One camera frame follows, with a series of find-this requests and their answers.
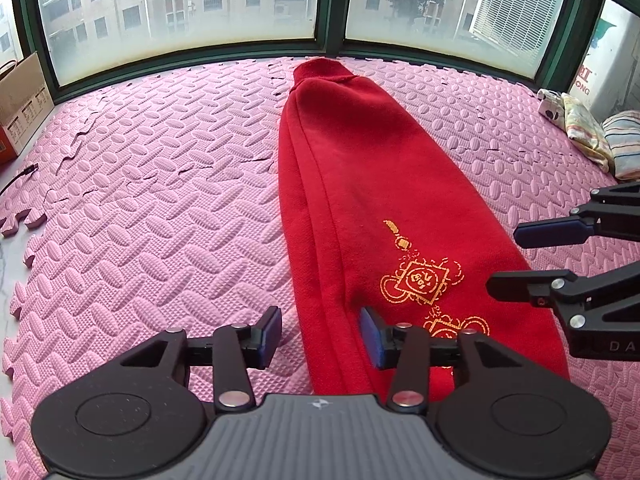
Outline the white air conditioner unit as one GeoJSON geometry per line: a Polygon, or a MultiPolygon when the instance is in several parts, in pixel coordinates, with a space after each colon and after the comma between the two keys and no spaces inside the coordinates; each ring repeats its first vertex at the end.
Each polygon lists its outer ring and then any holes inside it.
{"type": "Polygon", "coordinates": [[[639,18],[613,0],[604,0],[570,95],[598,122],[639,109],[639,18]]]}

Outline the red hooded sweatshirt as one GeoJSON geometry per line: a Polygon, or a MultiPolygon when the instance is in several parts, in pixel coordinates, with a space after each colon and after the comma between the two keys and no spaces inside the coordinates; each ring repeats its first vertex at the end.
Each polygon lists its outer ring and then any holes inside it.
{"type": "Polygon", "coordinates": [[[312,388],[374,393],[359,333],[370,307],[434,337],[476,330],[566,376],[550,311],[488,295],[526,261],[471,182],[371,79],[327,58],[300,64],[279,131],[279,200],[312,388]]]}

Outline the brown cardboard box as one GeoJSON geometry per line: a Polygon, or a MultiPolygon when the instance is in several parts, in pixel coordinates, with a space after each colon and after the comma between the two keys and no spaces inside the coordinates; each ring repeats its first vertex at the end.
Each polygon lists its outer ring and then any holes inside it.
{"type": "Polygon", "coordinates": [[[37,53],[1,67],[0,162],[12,162],[53,110],[37,53]]]}

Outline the blue striped folded cloth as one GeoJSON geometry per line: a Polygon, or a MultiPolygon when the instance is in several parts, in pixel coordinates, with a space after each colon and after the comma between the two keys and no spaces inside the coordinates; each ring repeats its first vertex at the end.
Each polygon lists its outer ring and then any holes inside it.
{"type": "Polygon", "coordinates": [[[625,110],[603,122],[604,137],[612,151],[615,177],[634,181],[640,174],[640,112],[625,110]]]}

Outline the yellow patterned folded cloth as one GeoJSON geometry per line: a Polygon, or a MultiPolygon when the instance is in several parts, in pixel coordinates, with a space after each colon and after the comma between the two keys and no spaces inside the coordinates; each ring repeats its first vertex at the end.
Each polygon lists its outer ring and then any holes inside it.
{"type": "Polygon", "coordinates": [[[582,102],[562,93],[564,130],[575,148],[578,148],[601,171],[608,174],[614,169],[614,159],[600,122],[592,116],[582,102]]]}

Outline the panda print cloth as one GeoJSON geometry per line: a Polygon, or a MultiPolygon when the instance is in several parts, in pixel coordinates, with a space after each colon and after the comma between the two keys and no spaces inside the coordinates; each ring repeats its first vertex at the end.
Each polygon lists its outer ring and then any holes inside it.
{"type": "Polygon", "coordinates": [[[555,127],[565,130],[565,106],[563,93],[549,89],[539,89],[537,92],[538,113],[548,119],[555,127]]]}

